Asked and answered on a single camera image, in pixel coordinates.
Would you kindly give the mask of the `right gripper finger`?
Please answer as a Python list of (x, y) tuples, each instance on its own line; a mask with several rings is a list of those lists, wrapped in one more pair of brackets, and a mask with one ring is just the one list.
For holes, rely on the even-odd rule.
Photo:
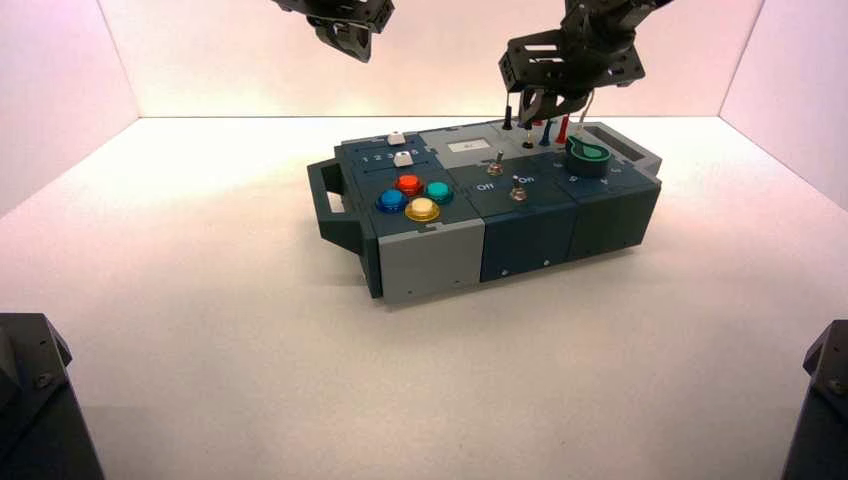
[(570, 98), (554, 93), (537, 94), (533, 101), (533, 121), (543, 121), (568, 115), (581, 110), (589, 100), (589, 94)]
[(545, 91), (543, 89), (524, 89), (519, 99), (518, 119), (521, 125), (531, 125), (546, 119), (544, 114)]

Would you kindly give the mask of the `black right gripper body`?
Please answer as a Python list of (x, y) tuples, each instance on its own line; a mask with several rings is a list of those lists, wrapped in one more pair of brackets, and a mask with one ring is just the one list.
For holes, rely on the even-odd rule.
[(608, 37), (543, 31), (509, 40), (498, 67), (508, 91), (625, 87), (645, 77), (634, 39), (633, 32)]

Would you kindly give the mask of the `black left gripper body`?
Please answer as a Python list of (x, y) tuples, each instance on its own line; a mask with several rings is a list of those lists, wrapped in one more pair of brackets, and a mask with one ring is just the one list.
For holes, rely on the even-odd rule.
[(372, 33), (381, 33), (395, 10), (390, 0), (273, 0), (273, 2), (285, 12), (296, 12), (305, 16), (312, 26), (350, 24)]

